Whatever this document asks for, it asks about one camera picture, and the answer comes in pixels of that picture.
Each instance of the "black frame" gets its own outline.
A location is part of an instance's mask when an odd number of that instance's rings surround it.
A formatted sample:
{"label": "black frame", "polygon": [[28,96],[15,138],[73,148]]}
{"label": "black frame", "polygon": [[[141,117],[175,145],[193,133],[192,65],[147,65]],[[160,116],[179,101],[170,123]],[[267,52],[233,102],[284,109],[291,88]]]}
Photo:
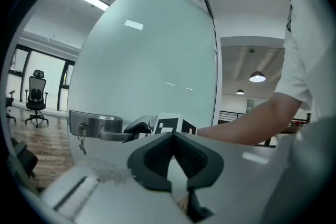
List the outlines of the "black frame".
{"label": "black frame", "polygon": [[9,74],[12,74],[12,75],[14,75],[14,76],[23,78],[23,77],[24,77],[25,68],[26,68],[26,66],[27,66],[27,59],[28,59],[28,57],[30,56],[29,48],[27,48],[27,47],[25,47],[25,46],[22,46],[22,45],[19,45],[19,44],[18,44],[18,45],[16,45],[16,48],[15,48],[14,53],[16,52],[17,49],[19,49],[19,50],[24,50],[24,51],[28,52],[27,57],[26,57],[26,60],[25,60],[25,63],[24,63],[24,66],[23,66],[23,70],[22,70],[22,72],[18,72],[18,71],[10,70],[10,69],[9,69],[8,73],[9,73]]}
{"label": "black frame", "polygon": [[[0,57],[2,59],[1,62],[4,62],[6,52],[8,49],[8,44],[10,43],[17,26],[20,24],[21,20],[23,17],[26,15],[28,10],[31,8],[33,3],[36,0],[5,0],[5,3],[3,5],[3,10],[5,11],[3,13],[3,18],[5,19],[6,23],[4,24],[4,28],[2,29],[2,41],[3,41],[3,46],[0,46],[0,49],[2,53],[0,54]],[[3,159],[7,158],[9,155],[8,148],[5,143],[3,143],[3,139],[1,139],[1,155]],[[3,180],[7,183],[6,186],[11,190],[11,197],[15,201],[15,204],[17,207],[22,208],[24,211],[24,214],[18,214],[17,215],[17,220],[20,221],[25,221],[26,219],[32,219],[35,222],[44,222],[47,220],[47,218],[44,218],[43,215],[41,214],[41,210],[37,210],[36,207],[34,206],[35,204],[29,204],[26,198],[23,196],[21,191],[19,191],[16,183],[13,181],[12,175],[8,172],[7,165],[4,166],[3,168]],[[302,212],[302,214],[299,217],[293,217],[293,218],[287,218],[287,214],[284,214],[282,219],[285,219],[286,221],[295,221],[296,222],[309,222],[311,221],[312,218],[320,217],[321,215],[324,215],[325,217],[330,217],[332,218],[332,203],[328,202],[332,198],[333,194],[333,188],[334,188],[334,181],[336,179],[336,174],[333,173],[331,178],[321,186],[321,193],[319,194],[318,197],[314,199],[314,201],[308,202],[309,205],[305,206],[305,211]],[[12,208],[12,202],[8,202],[5,204],[5,211],[6,209],[11,209]]]}
{"label": "black frame", "polygon": [[72,62],[72,61],[69,61],[69,60],[65,61],[65,64],[64,64],[64,67],[63,67],[63,72],[62,72],[62,75],[61,75],[61,79],[59,81],[58,98],[57,98],[57,110],[60,110],[59,109],[59,107],[60,107],[59,101],[60,101],[60,97],[61,97],[61,90],[62,89],[69,90],[69,85],[63,84],[64,76],[67,73],[69,66],[74,66],[74,65],[75,65],[75,62]]}
{"label": "black frame", "polygon": [[69,85],[63,85],[63,78],[64,78],[65,73],[68,70],[69,65],[70,66],[74,66],[75,62],[67,60],[67,59],[64,59],[62,57],[58,57],[58,56],[52,55],[52,54],[48,54],[48,53],[46,53],[44,51],[40,51],[40,50],[36,50],[36,49],[33,49],[33,48],[29,48],[29,47],[26,47],[26,46],[23,46],[23,45],[20,45],[20,44],[16,45],[16,49],[20,49],[20,50],[24,50],[24,51],[28,52],[28,55],[26,57],[25,64],[23,66],[22,72],[17,72],[17,71],[14,71],[14,70],[9,70],[8,71],[9,74],[12,74],[12,75],[15,75],[15,76],[21,78],[20,103],[23,103],[22,92],[23,92],[23,87],[24,87],[24,77],[25,77],[25,74],[26,74],[27,65],[28,65],[28,62],[29,62],[29,59],[30,59],[30,54],[31,54],[32,51],[35,51],[35,52],[38,52],[40,54],[44,54],[44,55],[51,56],[51,57],[54,57],[54,58],[57,58],[57,59],[65,61],[63,72],[62,72],[62,76],[60,78],[59,89],[58,89],[57,110],[59,110],[59,98],[60,98],[60,95],[61,95],[61,89],[67,89],[67,90],[69,90]]}

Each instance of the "office chair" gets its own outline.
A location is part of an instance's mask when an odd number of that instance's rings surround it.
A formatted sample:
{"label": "office chair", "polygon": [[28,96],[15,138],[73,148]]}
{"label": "office chair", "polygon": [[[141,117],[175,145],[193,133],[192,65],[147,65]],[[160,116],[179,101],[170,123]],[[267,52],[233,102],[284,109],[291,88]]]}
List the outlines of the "office chair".
{"label": "office chair", "polygon": [[[15,91],[11,91],[9,94],[10,94],[10,97],[6,97],[6,108],[7,107],[9,107],[9,106],[12,106],[12,104],[13,104],[13,102],[14,102],[14,98],[13,98],[13,93],[14,93]],[[9,112],[10,112],[10,110],[8,110],[8,112],[6,112],[6,118],[8,118],[8,121],[10,120],[10,119],[14,119],[14,123],[15,123],[15,125],[16,125],[16,118],[15,117],[13,117],[13,116],[11,116],[10,114],[9,114]]]}
{"label": "office chair", "polygon": [[33,75],[29,77],[29,95],[27,98],[28,90],[26,90],[26,107],[30,110],[34,110],[35,115],[30,115],[30,118],[25,120],[25,124],[27,124],[27,121],[36,119],[36,128],[38,128],[37,119],[47,121],[47,124],[49,125],[48,119],[44,118],[43,115],[37,114],[37,112],[42,114],[41,110],[46,108],[47,92],[45,92],[46,102],[43,100],[43,91],[46,83],[47,81],[44,79],[43,71],[35,70]]}
{"label": "office chair", "polygon": [[35,177],[33,170],[38,161],[36,155],[27,149],[27,145],[23,141],[19,143],[16,139],[12,137],[10,139],[11,139],[14,151],[16,153],[16,157],[20,161],[24,171],[26,172],[28,177],[31,177],[31,176]]}

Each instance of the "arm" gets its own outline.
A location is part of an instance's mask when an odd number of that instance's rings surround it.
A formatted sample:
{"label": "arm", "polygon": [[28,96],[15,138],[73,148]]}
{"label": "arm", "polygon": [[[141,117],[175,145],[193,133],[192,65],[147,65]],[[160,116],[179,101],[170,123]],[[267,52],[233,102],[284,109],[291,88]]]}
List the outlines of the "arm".
{"label": "arm", "polygon": [[48,93],[45,92],[45,94],[46,94],[46,102],[45,102],[45,105],[47,105],[47,95],[48,95]]}
{"label": "arm", "polygon": [[275,93],[238,120],[197,131],[197,135],[230,143],[256,145],[283,131],[295,116],[301,101]]}
{"label": "arm", "polygon": [[311,95],[304,82],[306,69],[292,34],[285,36],[285,59],[274,95],[250,113],[230,123],[200,129],[197,135],[231,143],[256,145],[283,131],[302,104],[309,109]]}

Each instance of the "floor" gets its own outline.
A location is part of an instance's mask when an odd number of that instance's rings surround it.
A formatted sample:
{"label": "floor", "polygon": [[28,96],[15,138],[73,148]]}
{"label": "floor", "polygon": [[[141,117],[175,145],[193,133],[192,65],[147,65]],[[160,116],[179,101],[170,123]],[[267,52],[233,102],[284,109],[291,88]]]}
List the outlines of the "floor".
{"label": "floor", "polygon": [[11,119],[9,129],[13,138],[19,142],[24,141],[27,149],[37,156],[38,162],[34,169],[36,176],[31,179],[41,191],[74,164],[70,153],[66,118],[44,114],[49,120],[49,126],[46,121],[38,120],[39,128],[36,128],[36,120],[28,121],[25,125],[25,119],[29,118],[30,114],[34,114],[33,111],[11,107],[10,115],[16,117],[17,125]]}

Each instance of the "man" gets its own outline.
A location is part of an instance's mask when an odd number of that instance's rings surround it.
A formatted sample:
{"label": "man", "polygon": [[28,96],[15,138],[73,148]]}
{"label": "man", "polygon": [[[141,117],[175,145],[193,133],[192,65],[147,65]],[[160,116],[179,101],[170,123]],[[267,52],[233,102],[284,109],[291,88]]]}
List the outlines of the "man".
{"label": "man", "polygon": [[336,115],[336,21],[327,0],[291,0],[285,59],[273,96],[230,123],[198,131],[199,136],[255,145],[283,131],[298,109],[311,121]]}

